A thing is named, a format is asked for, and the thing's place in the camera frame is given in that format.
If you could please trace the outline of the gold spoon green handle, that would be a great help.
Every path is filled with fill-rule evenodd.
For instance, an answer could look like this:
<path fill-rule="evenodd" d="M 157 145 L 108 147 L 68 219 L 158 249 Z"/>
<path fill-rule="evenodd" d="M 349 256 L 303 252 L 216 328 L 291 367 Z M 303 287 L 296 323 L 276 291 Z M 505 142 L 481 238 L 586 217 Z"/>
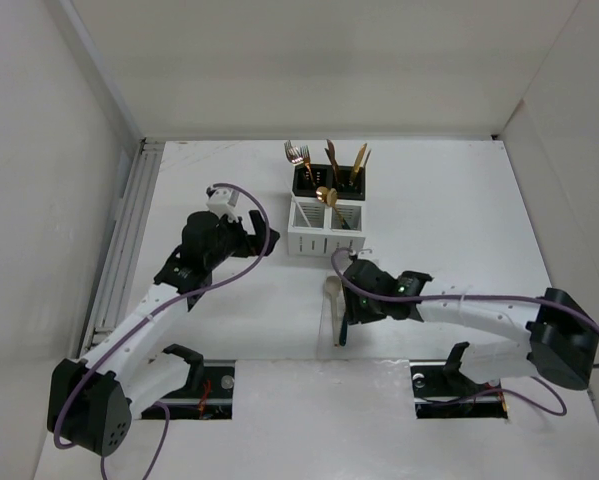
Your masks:
<path fill-rule="evenodd" d="M 347 343 L 347 312 L 344 312 L 339 325 L 339 333 L 338 333 L 338 345 L 345 346 Z"/>
<path fill-rule="evenodd" d="M 342 215 L 342 213 L 340 212 L 340 210 L 338 209 L 336 203 L 338 200 L 338 193 L 334 188 L 330 188 L 327 190 L 327 192 L 325 193 L 325 204 L 330 207 L 334 213 L 336 214 L 340 227 L 344 230 L 349 230 L 350 226 L 347 223 L 346 219 L 344 218 L 344 216 Z"/>
<path fill-rule="evenodd" d="M 316 198 L 317 198 L 317 199 L 318 199 L 320 202 L 322 202 L 322 203 L 324 203 L 324 204 L 327 204 L 327 203 L 328 203 L 328 195 L 329 195 L 329 191 L 330 191 L 330 189 L 329 189 L 329 188 L 327 188 L 327 187 L 325 187 L 325 186 L 320 186 L 320 187 L 318 187 L 318 188 L 316 189 L 316 192 L 315 192 L 315 194 L 316 194 Z"/>

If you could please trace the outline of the beige plastic spoon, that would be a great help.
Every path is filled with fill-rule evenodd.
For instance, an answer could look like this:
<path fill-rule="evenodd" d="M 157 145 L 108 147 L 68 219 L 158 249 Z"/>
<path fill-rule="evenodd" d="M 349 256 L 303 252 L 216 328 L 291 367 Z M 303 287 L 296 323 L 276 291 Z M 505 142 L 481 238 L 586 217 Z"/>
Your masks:
<path fill-rule="evenodd" d="M 341 321 L 338 313 L 338 299 L 342 284 L 337 276 L 328 276 L 324 282 L 324 292 L 330 301 L 330 314 L 333 332 L 333 344 L 340 345 Z"/>

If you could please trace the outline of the silver fork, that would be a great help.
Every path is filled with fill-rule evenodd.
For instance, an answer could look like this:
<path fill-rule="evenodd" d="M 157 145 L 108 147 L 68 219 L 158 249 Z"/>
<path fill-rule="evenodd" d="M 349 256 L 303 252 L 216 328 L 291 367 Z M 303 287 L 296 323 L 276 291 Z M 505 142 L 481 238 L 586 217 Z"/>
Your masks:
<path fill-rule="evenodd" d="M 292 165 L 302 164 L 300 149 L 292 144 L 290 140 L 284 142 L 284 151 L 286 158 Z"/>

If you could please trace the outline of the rose gold fork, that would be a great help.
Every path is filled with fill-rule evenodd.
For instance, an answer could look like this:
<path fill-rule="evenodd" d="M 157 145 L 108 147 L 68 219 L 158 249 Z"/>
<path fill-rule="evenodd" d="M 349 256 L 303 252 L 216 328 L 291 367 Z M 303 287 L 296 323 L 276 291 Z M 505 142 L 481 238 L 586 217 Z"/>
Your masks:
<path fill-rule="evenodd" d="M 294 166 L 301 165 L 307 173 L 310 173 L 310 166 L 308 162 L 309 149 L 307 145 L 300 147 L 291 146 L 288 150 L 289 161 Z"/>

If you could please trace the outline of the gold knife green handle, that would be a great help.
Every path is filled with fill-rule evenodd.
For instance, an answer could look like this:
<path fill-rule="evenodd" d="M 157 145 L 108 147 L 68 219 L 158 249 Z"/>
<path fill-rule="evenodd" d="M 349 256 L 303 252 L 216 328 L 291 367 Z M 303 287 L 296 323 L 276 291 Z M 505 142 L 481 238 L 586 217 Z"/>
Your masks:
<path fill-rule="evenodd" d="M 365 170 L 366 170 L 366 167 L 367 167 L 367 163 L 368 163 L 368 160 L 370 158 L 371 153 L 372 153 L 372 149 L 370 148 L 370 149 L 368 149 L 368 151 L 367 151 L 367 153 L 366 153 L 366 155 L 364 157 L 364 160 L 362 162 L 362 165 L 361 165 L 361 167 L 359 169 L 359 173 L 357 175 L 358 183 L 360 182 L 361 176 L 365 173 Z"/>
<path fill-rule="evenodd" d="M 358 176 L 358 173 L 361 169 L 361 163 L 364 159 L 365 153 L 366 153 L 366 149 L 367 149 L 367 144 L 364 143 L 361 148 L 359 149 L 355 162 L 353 164 L 351 173 L 350 173 L 350 177 L 349 177 L 349 185 L 352 186 L 355 184 L 356 178 Z"/>
<path fill-rule="evenodd" d="M 334 181 L 336 184 L 339 184 L 340 183 L 340 180 L 339 180 L 340 170 L 339 170 L 338 162 L 336 160 L 335 146 L 334 146 L 334 143 L 330 139 L 326 140 L 326 144 L 327 144 L 327 147 L 325 148 L 325 152 L 326 152 L 326 155 L 328 157 L 328 160 L 329 160 L 332 170 L 333 170 Z"/>

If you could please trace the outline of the rose gold knife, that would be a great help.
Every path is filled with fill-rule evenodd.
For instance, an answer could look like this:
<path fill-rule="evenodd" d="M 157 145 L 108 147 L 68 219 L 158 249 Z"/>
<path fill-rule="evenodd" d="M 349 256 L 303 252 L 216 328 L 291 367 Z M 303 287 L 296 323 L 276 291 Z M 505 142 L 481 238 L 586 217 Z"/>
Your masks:
<path fill-rule="evenodd" d="M 339 187 L 341 187 L 343 185 L 342 176 L 341 176 L 339 164 L 336 159 L 335 146 L 334 146 L 334 143 L 331 142 L 330 140 L 327 141 L 327 144 L 328 144 L 328 156 L 329 156 L 329 160 L 330 160 L 330 163 L 331 163 L 331 166 L 333 169 L 333 176 L 334 176 L 336 184 Z"/>

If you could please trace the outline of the gold fork green handle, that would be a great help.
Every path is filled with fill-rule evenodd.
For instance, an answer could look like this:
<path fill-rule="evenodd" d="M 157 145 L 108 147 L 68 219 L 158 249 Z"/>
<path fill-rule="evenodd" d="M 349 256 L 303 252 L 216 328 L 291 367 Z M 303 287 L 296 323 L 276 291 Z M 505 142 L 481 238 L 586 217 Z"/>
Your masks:
<path fill-rule="evenodd" d="M 310 157 L 309 147 L 307 145 L 301 146 L 300 153 L 301 153 L 303 165 L 308 172 L 310 181 L 313 186 L 316 186 L 315 178 L 314 178 L 312 167 L 311 167 L 311 157 Z"/>

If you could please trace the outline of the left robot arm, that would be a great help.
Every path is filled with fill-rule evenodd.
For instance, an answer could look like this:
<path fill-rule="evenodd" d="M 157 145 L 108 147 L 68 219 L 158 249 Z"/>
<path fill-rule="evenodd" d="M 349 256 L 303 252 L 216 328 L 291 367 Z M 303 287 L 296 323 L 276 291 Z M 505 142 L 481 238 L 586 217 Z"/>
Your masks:
<path fill-rule="evenodd" d="M 51 377 L 47 429 L 56 448 L 81 447 L 105 458 L 125 439 L 133 420 L 167 394 L 196 394 L 205 376 L 201 353 L 159 342 L 202 296 L 218 289 L 214 270 L 230 258 L 260 263 L 279 234 L 262 207 L 250 211 L 253 232 L 229 213 L 190 214 L 181 243 L 167 257 L 143 299 L 100 344 L 77 360 L 64 359 Z"/>

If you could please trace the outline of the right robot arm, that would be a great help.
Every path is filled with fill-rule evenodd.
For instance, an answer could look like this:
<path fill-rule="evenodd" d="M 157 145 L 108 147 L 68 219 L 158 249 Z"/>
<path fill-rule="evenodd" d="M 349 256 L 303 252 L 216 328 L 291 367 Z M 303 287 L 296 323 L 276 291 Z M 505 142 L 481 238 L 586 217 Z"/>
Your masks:
<path fill-rule="evenodd" d="M 455 344 L 442 369 L 456 394 L 492 380 L 540 376 L 565 389 L 588 388 L 599 328 L 565 291 L 539 297 L 475 293 L 423 272 L 393 277 L 374 262 L 356 258 L 342 274 L 347 324 L 391 318 L 451 324 L 496 336 L 496 341 Z"/>

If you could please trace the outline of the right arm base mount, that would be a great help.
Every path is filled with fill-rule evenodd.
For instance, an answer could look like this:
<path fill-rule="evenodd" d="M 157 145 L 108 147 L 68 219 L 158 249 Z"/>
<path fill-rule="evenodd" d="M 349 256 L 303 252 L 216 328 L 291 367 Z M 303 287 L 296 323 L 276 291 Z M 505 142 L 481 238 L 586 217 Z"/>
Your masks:
<path fill-rule="evenodd" d="M 477 384 L 459 371 L 468 342 L 456 344 L 446 360 L 410 363 L 415 415 L 425 419 L 507 419 L 505 398 L 500 392 L 472 395 L 492 389 Z"/>

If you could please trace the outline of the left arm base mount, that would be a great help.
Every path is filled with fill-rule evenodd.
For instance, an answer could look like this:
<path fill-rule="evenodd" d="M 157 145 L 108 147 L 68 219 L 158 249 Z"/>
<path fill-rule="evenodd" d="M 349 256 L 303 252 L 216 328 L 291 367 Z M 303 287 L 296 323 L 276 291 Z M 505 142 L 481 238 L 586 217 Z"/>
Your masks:
<path fill-rule="evenodd" d="M 206 360 L 202 354 L 173 344 L 146 362 L 138 377 L 144 410 L 142 420 L 230 420 L 236 363 Z"/>

